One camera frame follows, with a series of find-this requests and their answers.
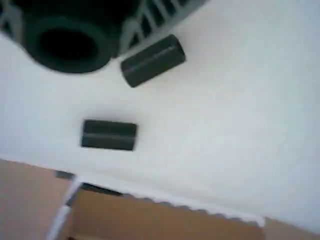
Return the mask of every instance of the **white surface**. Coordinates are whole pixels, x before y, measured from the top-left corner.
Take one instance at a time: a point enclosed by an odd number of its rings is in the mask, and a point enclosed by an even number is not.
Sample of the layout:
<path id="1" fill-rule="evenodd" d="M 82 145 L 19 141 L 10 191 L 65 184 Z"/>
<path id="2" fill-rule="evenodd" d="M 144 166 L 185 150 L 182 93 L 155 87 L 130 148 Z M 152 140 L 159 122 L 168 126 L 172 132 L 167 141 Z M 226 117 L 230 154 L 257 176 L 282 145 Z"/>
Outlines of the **white surface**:
<path id="1" fill-rule="evenodd" d="M 0 39 L 0 157 L 121 191 L 320 233 L 320 1 L 212 0 L 174 32 L 188 62 L 131 89 Z M 83 119 L 139 124 L 135 152 L 81 149 Z"/>

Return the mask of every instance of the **cardboard box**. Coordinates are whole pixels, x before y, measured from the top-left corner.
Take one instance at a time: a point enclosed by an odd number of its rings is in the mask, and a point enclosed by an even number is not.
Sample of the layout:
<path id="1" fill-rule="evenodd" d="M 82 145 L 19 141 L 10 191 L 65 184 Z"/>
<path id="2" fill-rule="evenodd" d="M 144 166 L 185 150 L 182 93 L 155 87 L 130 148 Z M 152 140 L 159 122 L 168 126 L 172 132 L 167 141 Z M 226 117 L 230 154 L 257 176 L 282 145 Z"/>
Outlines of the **cardboard box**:
<path id="1" fill-rule="evenodd" d="M 268 218 L 260 227 L 223 215 L 127 198 L 90 185 L 86 188 L 70 197 L 66 221 L 55 239 L 320 240 L 316 234 Z"/>

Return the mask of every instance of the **hole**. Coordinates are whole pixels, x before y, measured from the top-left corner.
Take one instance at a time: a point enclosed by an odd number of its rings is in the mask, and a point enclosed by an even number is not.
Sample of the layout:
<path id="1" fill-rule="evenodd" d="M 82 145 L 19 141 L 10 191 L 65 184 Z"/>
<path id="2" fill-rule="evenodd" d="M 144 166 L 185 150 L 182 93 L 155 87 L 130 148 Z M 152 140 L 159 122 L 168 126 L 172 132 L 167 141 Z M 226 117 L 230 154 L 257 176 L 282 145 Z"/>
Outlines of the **hole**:
<path id="1" fill-rule="evenodd" d="M 4 13 L 4 5 L 2 4 L 0 0 L 0 16 Z"/>
<path id="2" fill-rule="evenodd" d="M 148 7 L 149 10 L 154 18 L 155 24 L 160 27 L 161 25 L 163 25 L 165 23 L 165 19 L 162 16 L 159 8 L 157 7 L 157 5 L 151 0 L 148 2 Z"/>
<path id="3" fill-rule="evenodd" d="M 135 34 L 134 37 L 132 38 L 132 41 L 130 42 L 130 48 L 134 47 L 139 43 L 139 38 L 138 35 Z"/>
<path id="4" fill-rule="evenodd" d="M 3 25 L 3 28 L 2 30 L 9 36 L 9 37 L 12 37 L 12 31 L 11 31 L 11 27 L 9 25 L 8 22 L 6 22 L 4 25 Z"/>
<path id="5" fill-rule="evenodd" d="M 38 44 L 43 52 L 62 60 L 86 60 L 98 54 L 98 48 L 91 37 L 66 28 L 42 33 Z"/>
<path id="6" fill-rule="evenodd" d="M 170 16 L 174 15 L 177 12 L 175 5 L 172 3 L 172 0 L 162 0 L 162 3 Z"/>
<path id="7" fill-rule="evenodd" d="M 148 19 L 145 16 L 142 18 L 141 27 L 142 27 L 144 36 L 148 37 L 151 34 L 152 29 Z"/>
<path id="8" fill-rule="evenodd" d="M 187 3 L 189 2 L 189 0 L 179 0 L 179 3 L 181 6 L 185 6 Z"/>

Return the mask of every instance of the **black rubber grommet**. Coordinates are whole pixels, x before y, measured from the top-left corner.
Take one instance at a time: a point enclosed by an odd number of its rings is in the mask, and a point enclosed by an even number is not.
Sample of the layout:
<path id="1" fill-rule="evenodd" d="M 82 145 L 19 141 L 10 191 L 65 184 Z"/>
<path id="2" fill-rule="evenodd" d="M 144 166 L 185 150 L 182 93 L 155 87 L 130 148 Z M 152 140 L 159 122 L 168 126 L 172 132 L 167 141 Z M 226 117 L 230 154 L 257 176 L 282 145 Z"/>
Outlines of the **black rubber grommet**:
<path id="1" fill-rule="evenodd" d="M 133 151 L 136 137 L 136 124 L 85 120 L 81 147 Z"/>
<path id="2" fill-rule="evenodd" d="M 36 62 L 55 71 L 102 68 L 117 54 L 120 31 L 105 6 L 94 2 L 37 1 L 24 16 L 22 45 Z"/>

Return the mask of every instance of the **grooved black object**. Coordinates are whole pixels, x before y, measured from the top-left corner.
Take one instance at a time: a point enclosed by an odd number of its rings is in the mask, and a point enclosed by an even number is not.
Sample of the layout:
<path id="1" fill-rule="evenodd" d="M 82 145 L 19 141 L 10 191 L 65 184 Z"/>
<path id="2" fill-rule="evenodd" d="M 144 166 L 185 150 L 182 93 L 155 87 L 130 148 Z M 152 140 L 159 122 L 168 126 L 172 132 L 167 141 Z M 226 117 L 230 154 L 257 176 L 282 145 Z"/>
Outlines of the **grooved black object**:
<path id="1" fill-rule="evenodd" d="M 15 0 L 24 10 L 22 45 L 40 64 L 90 73 L 119 52 L 121 24 L 138 0 Z"/>
<path id="2" fill-rule="evenodd" d="M 136 136 L 137 125 L 133 123 L 85 120 L 81 146 L 133 151 Z"/>
<path id="3" fill-rule="evenodd" d="M 185 61 L 179 40 L 170 35 L 123 61 L 121 70 L 127 83 L 135 88 Z"/>

